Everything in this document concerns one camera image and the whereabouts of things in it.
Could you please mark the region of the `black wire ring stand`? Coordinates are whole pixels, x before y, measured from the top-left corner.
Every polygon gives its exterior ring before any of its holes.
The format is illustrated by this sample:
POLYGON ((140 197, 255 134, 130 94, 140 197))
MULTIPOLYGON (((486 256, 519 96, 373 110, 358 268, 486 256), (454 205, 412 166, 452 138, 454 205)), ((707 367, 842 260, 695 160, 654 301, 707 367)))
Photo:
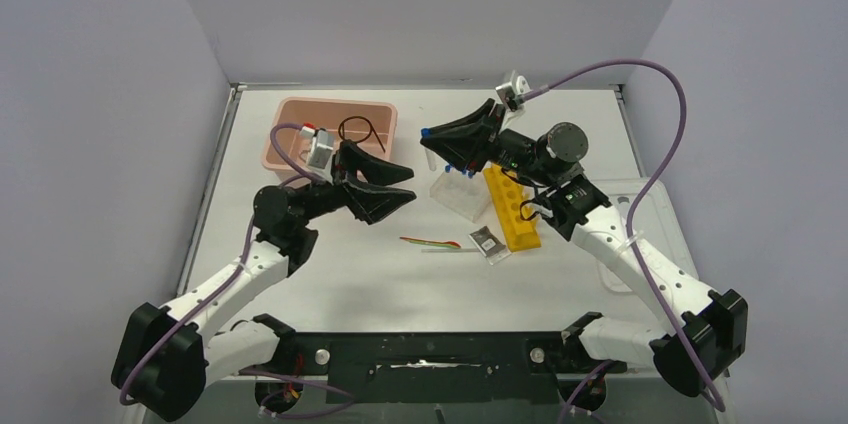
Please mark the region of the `black wire ring stand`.
POLYGON ((365 116, 353 115, 344 118, 337 126, 337 133, 341 140, 349 140, 355 144, 373 145, 382 153, 387 150, 376 126, 365 116))

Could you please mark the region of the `red green stirring sticks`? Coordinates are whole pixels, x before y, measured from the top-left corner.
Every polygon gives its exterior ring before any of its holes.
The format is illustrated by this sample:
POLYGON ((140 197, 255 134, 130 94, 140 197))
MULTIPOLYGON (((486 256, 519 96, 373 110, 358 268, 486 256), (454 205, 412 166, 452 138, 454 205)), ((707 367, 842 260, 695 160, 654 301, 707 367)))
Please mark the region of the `red green stirring sticks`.
POLYGON ((408 236, 400 236, 400 240, 421 246, 435 247, 440 249, 461 249, 462 246, 455 241, 438 241, 438 240, 428 240, 428 239, 420 239, 408 236))

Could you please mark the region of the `small dark sample bag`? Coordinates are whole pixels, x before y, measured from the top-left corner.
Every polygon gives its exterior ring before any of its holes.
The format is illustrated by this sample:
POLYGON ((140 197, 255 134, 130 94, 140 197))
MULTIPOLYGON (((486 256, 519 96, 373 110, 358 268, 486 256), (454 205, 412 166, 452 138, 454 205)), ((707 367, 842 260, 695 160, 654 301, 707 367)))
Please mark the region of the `small dark sample bag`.
POLYGON ((471 232, 469 238, 490 265, 496 265, 511 256, 509 248, 497 238, 488 226, 483 226, 471 232))

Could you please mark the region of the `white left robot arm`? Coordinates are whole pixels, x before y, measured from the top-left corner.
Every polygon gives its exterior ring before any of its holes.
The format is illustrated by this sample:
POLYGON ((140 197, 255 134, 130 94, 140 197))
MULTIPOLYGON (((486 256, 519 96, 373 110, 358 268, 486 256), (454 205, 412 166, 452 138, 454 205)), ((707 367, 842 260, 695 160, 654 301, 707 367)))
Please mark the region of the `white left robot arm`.
POLYGON ((184 295, 130 314, 111 372, 120 404, 140 404, 173 422, 209 384, 268 362, 282 340, 278 326, 252 321, 235 336, 220 329, 309 260, 319 237, 312 220, 346 208, 356 220, 376 224, 415 200, 398 186, 413 176, 411 168, 345 140, 324 175, 300 187, 286 180, 260 188, 236 259, 184 295))

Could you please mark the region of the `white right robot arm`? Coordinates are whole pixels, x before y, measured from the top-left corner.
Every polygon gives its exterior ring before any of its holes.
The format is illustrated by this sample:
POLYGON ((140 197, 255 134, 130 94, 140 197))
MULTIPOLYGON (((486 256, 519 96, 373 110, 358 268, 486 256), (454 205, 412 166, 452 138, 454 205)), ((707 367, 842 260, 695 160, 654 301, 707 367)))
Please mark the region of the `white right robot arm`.
POLYGON ((539 187, 531 214, 593 256, 656 316, 660 327, 589 312, 564 332, 562 355, 572 369, 598 361, 654 368, 688 397, 713 393, 745 350, 748 304, 716 291, 639 236, 628 216, 584 174, 585 132, 554 124, 538 138, 507 127, 507 106, 489 99, 471 114, 421 132, 421 145, 452 167, 479 172, 497 165, 520 184, 539 187))

